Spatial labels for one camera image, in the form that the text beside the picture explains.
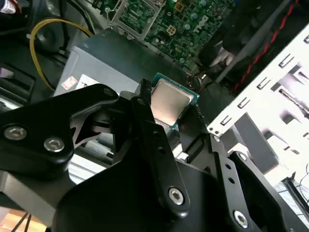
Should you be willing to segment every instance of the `white metal frame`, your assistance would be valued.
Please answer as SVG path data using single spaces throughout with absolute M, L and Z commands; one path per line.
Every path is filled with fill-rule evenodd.
M 255 99 L 269 91 L 298 62 L 309 63 L 309 24 L 268 66 L 209 124 L 207 130 L 221 136 L 237 122 Z

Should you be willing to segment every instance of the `metal plate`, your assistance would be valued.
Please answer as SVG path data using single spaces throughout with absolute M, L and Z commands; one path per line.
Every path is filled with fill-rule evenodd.
M 173 126 L 194 96 L 160 79 L 151 97 L 151 110 L 155 119 Z
M 307 66 L 309 24 L 265 67 L 264 70 L 208 125 L 216 136 L 224 134 L 251 106 L 266 95 L 270 89 L 297 64 Z

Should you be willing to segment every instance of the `yellow cable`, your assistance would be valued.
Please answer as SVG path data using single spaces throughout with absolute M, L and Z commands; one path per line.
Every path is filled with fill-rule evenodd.
M 33 63 L 35 65 L 35 68 L 37 69 L 38 73 L 39 73 L 39 76 L 40 78 L 44 81 L 44 83 L 51 89 L 51 90 L 54 90 L 54 88 L 48 83 L 48 81 L 46 80 L 44 74 L 43 74 L 43 71 L 42 71 L 42 68 L 39 64 L 39 61 L 38 61 L 38 58 L 37 58 L 37 55 L 35 53 L 35 49 L 34 49 L 34 40 L 35 40 L 35 35 L 38 33 L 38 31 L 44 27 L 45 25 L 47 24 L 50 24 L 50 23 L 55 23 L 55 22 L 63 22 L 63 23 L 67 23 L 67 24 L 70 24 L 74 27 L 77 27 L 78 29 L 80 29 L 81 31 L 85 32 L 88 36 L 92 36 L 93 34 L 87 30 L 86 28 L 76 24 L 76 23 L 73 23 L 73 22 L 70 22 L 70 21 L 67 21 L 67 20 L 64 20 L 64 19 L 60 19 L 60 18 L 48 18 L 48 19 L 45 19 L 45 20 L 42 20 L 41 22 L 39 22 L 37 25 L 35 25 L 35 27 L 32 29 L 32 32 L 31 32 L 31 37 L 30 37 L 30 53 L 31 53 L 31 57 L 33 59 Z

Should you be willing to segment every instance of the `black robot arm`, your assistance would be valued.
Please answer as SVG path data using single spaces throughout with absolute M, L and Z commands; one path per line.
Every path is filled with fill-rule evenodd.
M 0 191 L 53 232 L 307 232 L 244 154 L 205 133 L 207 168 L 174 159 L 151 86 L 101 84 L 0 115 Z M 113 165 L 75 186 L 74 149 L 113 134 Z

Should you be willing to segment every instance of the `wire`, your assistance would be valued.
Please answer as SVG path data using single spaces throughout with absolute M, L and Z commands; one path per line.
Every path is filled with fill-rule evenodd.
M 64 4 L 65 4 L 65 1 L 58 0 L 60 17 L 63 19 L 65 18 Z M 65 51 L 68 48 L 70 36 L 69 36 L 69 31 L 68 31 L 68 25 L 65 23 L 61 23 L 61 24 L 62 24 L 63 40 L 64 40 L 63 46 L 61 49 Z
M 16 224 L 16 226 L 12 229 L 11 232 L 16 232 L 18 227 L 21 225 L 21 223 L 23 223 L 23 221 L 26 219 L 26 217 L 28 216 L 29 213 L 25 213 L 25 215 L 23 215 L 23 217 L 20 219 L 20 221 Z
M 29 228 L 29 225 L 30 225 L 30 222 L 31 222 L 31 217 L 32 217 L 31 214 L 29 214 L 24 232 L 28 232 L 28 228 Z
M 286 192 L 286 191 L 288 191 L 288 190 L 287 189 L 286 190 L 282 190 L 282 191 L 279 191 L 278 193 L 283 193 L 283 192 Z
M 308 165 L 309 165 L 309 163 L 307 163 L 307 165 L 306 165 L 306 173 L 307 173 L 307 174 L 306 174 L 306 175 L 300 180 L 300 182 L 299 182 L 299 185 L 300 185 L 300 186 L 299 186 L 299 191 L 300 191 L 301 195 L 303 196 L 303 198 L 306 200 L 307 204 L 308 204 L 309 200 L 305 197 L 305 195 L 303 194 L 303 191 L 301 190 L 301 182 L 303 181 L 303 179 L 305 179 L 306 176 L 309 175 L 308 170 L 307 170 Z
M 267 43 L 266 46 L 264 47 L 262 54 L 258 54 L 258 55 L 254 58 L 253 63 L 250 64 L 250 65 L 248 66 L 246 73 L 245 73 L 245 74 L 242 76 L 242 78 L 241 78 L 241 81 L 240 81 L 239 83 L 237 83 L 237 84 L 234 86 L 234 89 L 233 89 L 232 91 L 230 91 L 231 93 L 235 92 L 235 91 L 245 82 L 245 79 L 246 79 L 246 77 L 249 75 L 249 73 L 251 72 L 252 67 L 259 61 L 259 59 L 260 59 L 263 55 L 266 54 L 266 52 L 268 51 L 270 45 L 271 45 L 273 42 L 275 42 L 275 40 L 276 40 L 276 38 L 277 38 L 277 36 L 278 36 L 279 31 L 282 30 L 282 29 L 285 27 L 285 23 L 286 23 L 286 20 L 287 20 L 288 16 L 290 16 L 290 15 L 292 14 L 293 9 L 294 9 L 294 6 L 295 6 L 295 4 L 297 4 L 298 2 L 299 2 L 299 0 L 295 0 L 295 2 L 292 3 L 292 4 L 290 5 L 289 11 L 288 11 L 288 13 L 283 17 L 283 20 L 282 20 L 282 22 L 281 22 L 281 25 L 280 25 L 279 29 L 275 30 L 275 32 L 273 33 L 273 36 L 271 37 L 270 42 Z
M 77 3 L 76 1 L 74 0 L 66 0 L 68 4 L 70 4 L 75 10 L 77 10 L 81 15 L 82 17 L 84 18 L 86 24 L 87 24 L 87 27 L 89 29 L 89 31 L 92 33 L 92 34 L 95 34 L 95 29 L 94 29 L 94 26 L 93 26 L 93 23 L 90 19 L 90 16 L 89 14 L 87 13 L 87 11 L 85 11 L 79 3 Z
M 89 30 L 87 30 L 86 28 L 70 22 L 68 20 L 64 20 L 64 19 L 60 19 L 60 18 L 49 18 L 49 19 L 44 19 L 41 22 L 39 22 L 37 25 L 34 26 L 31 35 L 30 35 L 30 53 L 31 53 L 31 57 L 33 59 L 33 63 L 35 65 L 35 68 L 37 69 L 40 78 L 44 81 L 44 83 L 51 89 L 51 90 L 55 90 L 55 88 L 50 84 L 50 82 L 47 80 L 47 78 L 45 77 L 45 75 L 43 74 L 42 68 L 39 64 L 35 49 L 34 49 L 34 39 L 35 39 L 35 35 L 37 34 L 37 32 L 43 28 L 45 25 L 50 24 L 50 23 L 55 23 L 55 22 L 63 22 L 72 26 L 77 27 L 79 30 L 83 31 L 85 34 L 87 34 L 89 37 L 93 35 L 93 33 L 91 33 Z

